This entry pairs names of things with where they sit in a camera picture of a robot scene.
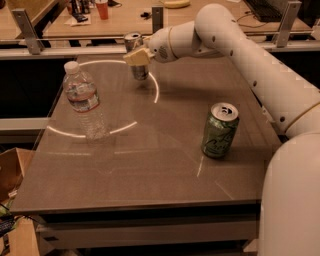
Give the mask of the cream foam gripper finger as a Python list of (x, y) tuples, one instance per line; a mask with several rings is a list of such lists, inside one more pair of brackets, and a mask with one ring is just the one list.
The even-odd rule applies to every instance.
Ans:
[(151, 62), (154, 54), (145, 46), (138, 47), (123, 56), (129, 66), (145, 66)]

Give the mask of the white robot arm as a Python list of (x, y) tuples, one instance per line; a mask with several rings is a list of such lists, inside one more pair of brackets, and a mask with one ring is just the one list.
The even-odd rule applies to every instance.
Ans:
[(320, 256), (320, 91), (247, 38), (230, 11), (208, 4), (195, 19), (158, 30), (124, 60), (229, 58), (288, 137), (264, 179), (258, 256)]

